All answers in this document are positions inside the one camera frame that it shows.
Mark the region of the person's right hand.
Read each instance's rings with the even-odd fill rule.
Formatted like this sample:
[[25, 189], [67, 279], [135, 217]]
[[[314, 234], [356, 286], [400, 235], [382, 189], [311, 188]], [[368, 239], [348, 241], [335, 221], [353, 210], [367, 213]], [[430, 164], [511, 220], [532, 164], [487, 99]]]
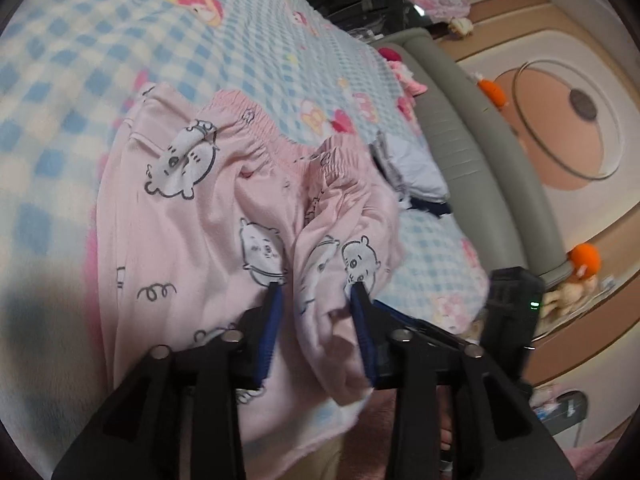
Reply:
[[448, 388], [445, 386], [438, 387], [436, 393], [439, 407], [440, 449], [447, 451], [451, 448], [452, 443], [450, 395]]

